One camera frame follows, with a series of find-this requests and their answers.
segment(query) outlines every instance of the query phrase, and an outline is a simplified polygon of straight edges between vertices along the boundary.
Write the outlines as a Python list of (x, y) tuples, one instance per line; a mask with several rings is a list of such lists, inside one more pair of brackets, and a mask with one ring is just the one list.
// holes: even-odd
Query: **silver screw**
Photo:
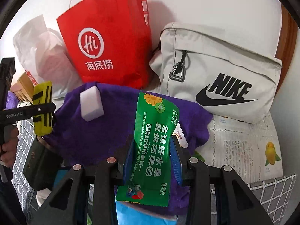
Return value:
[(225, 165), (225, 166), (224, 166), (224, 170), (225, 170), (226, 172), (231, 172), (232, 167), (229, 166), (229, 165)]
[(80, 169), (81, 169), (81, 165), (80, 164), (76, 164), (76, 165), (73, 166), (73, 170), (74, 171), (78, 171)]
[(115, 163), (116, 162), (116, 159), (114, 157), (109, 157), (107, 160), (106, 160), (108, 163)]
[(191, 158), (190, 158), (190, 162), (191, 162), (191, 163), (197, 163), (197, 162), (198, 162), (198, 158), (196, 158), (196, 157), (191, 157)]

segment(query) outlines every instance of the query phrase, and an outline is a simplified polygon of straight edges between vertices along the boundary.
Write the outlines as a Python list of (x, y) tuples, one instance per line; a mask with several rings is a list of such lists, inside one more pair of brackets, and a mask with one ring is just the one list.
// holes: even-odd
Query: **wall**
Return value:
[[(293, 60), (285, 80), (278, 91), (271, 114), (277, 130), (280, 143), (283, 174), (300, 174), (300, 30)], [(294, 190), (289, 200), (286, 214), (282, 224), (287, 221), (290, 215), (300, 202), (300, 178), (296, 179)]]
[[(72, 5), (81, 0), (73, 0)], [(70, 0), (28, 0), (17, 12), (0, 39), (0, 58), (15, 57), (12, 38), (30, 19), (43, 14), (46, 25), (59, 30), (56, 18)], [(162, 28), (169, 22), (218, 26), (232, 30), (253, 50), (275, 55), (280, 27), (278, 0), (148, 0), (152, 41), (155, 48)], [(16, 59), (15, 82), (23, 73)]]

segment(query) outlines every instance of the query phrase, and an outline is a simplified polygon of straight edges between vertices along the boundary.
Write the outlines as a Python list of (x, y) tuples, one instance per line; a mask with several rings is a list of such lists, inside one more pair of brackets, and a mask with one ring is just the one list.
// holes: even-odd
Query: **purple cloth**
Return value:
[[(81, 117), (80, 93), (94, 85), (101, 93), (104, 115), (86, 122)], [(179, 123), (191, 154), (207, 142), (207, 125), (212, 114), (197, 103), (150, 94), (169, 100), (179, 108)], [(71, 165), (95, 165), (112, 156), (125, 144), (127, 136), (134, 133), (138, 96), (139, 90), (130, 87), (86, 83), (66, 95), (63, 106), (55, 114), (57, 123), (53, 132), (44, 139)], [(178, 186), (172, 172), (169, 206), (143, 208), (163, 215), (183, 215), (187, 212), (188, 196), (189, 188)]]
[(13, 92), (8, 91), (5, 109), (9, 110), (9, 109), (17, 108), (17, 105), (19, 104), (19, 102), (20, 101), (17, 98), (17, 96)]

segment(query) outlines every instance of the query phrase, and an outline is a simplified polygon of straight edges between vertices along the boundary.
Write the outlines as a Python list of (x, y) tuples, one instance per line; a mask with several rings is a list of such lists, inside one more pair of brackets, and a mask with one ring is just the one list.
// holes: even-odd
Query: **human hand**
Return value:
[(9, 141), (0, 146), (0, 152), (3, 150), (5, 153), (1, 156), (1, 161), (5, 163), (5, 166), (12, 167), (16, 161), (17, 146), (18, 146), (18, 128), (9, 128), (10, 135)]

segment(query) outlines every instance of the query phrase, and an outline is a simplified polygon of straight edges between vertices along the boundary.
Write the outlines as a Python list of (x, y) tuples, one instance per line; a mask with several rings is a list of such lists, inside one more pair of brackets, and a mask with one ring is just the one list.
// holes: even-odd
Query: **red paper bag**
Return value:
[(141, 89), (151, 80), (147, 0), (83, 0), (57, 22), (84, 82)]

